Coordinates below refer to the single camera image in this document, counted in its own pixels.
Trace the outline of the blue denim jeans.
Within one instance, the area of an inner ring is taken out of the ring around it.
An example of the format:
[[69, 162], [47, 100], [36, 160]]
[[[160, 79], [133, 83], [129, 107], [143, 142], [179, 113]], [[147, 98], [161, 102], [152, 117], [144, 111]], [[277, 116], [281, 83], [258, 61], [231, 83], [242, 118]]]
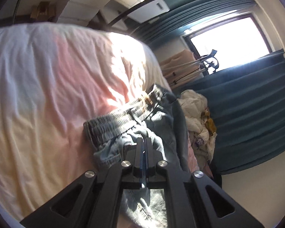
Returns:
[[[153, 149], [177, 168], [198, 169], [190, 145], [185, 115], [174, 93], [153, 85], [149, 93], [111, 113], [84, 123], [100, 171], [126, 159], [139, 138], [150, 138]], [[125, 190], [121, 211], [138, 227], [167, 227], [163, 189]]]

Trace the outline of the black clothes rack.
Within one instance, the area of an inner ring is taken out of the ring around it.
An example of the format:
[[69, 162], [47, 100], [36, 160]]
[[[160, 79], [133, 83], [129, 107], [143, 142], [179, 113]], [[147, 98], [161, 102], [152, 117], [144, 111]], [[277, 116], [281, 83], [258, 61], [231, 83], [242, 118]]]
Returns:
[[212, 49], [210, 54], [203, 55], [197, 60], [169, 67], [166, 79], [170, 87], [173, 89], [203, 77], [211, 67], [216, 71], [219, 68], [219, 61], [215, 58], [216, 53], [217, 51]]

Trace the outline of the mustard yellow garment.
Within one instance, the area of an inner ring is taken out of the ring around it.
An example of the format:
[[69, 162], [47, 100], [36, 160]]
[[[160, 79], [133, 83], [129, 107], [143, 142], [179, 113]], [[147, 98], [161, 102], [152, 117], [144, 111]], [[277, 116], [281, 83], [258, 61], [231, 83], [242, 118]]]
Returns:
[[204, 121], [204, 125], [205, 125], [206, 129], [208, 130], [210, 136], [213, 136], [217, 132], [217, 128], [215, 126], [214, 120], [211, 118], [211, 113], [210, 113], [209, 109], [206, 109], [202, 113], [202, 118]]

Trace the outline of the cream crumpled blanket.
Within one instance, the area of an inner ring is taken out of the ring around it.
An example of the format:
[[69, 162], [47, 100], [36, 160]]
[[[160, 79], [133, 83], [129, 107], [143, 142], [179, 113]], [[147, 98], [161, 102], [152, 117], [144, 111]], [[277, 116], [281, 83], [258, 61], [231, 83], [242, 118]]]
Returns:
[[202, 113], [208, 108], [208, 101], [203, 95], [191, 89], [183, 91], [178, 102], [185, 115], [190, 145], [199, 169], [211, 163], [215, 152], [217, 132], [210, 136], [204, 125]]

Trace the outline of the teal window curtain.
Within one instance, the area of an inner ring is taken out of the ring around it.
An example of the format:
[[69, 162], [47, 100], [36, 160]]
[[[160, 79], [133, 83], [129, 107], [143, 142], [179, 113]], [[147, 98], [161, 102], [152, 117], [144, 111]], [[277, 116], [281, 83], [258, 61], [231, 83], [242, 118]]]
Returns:
[[[136, 29], [138, 40], [155, 48], [177, 36], [180, 28], [209, 15], [248, 8], [254, 0], [164, 0], [169, 11]], [[279, 50], [251, 63], [240, 64], [250, 53], [244, 46], [226, 48], [233, 67], [181, 86], [208, 100], [217, 126], [213, 163], [219, 174], [239, 172], [285, 151], [285, 56]]]

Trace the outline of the pink bed sheet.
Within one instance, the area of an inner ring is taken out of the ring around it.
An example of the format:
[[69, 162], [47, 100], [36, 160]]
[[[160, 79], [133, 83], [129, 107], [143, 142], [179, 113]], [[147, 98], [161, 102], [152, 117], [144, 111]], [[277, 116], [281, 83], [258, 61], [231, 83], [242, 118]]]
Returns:
[[[1, 28], [0, 206], [21, 223], [86, 171], [103, 172], [84, 123], [155, 84], [171, 92], [152, 50], [130, 36], [54, 23]], [[144, 151], [140, 180], [151, 190]], [[134, 224], [121, 202], [119, 220]]]

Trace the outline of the white air conditioner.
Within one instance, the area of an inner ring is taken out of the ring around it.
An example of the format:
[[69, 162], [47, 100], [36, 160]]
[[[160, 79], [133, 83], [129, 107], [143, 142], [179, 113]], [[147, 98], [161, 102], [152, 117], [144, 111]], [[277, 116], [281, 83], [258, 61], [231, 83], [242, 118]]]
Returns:
[[170, 9], [164, 0], [145, 0], [130, 8], [127, 17], [142, 24], [169, 10]]

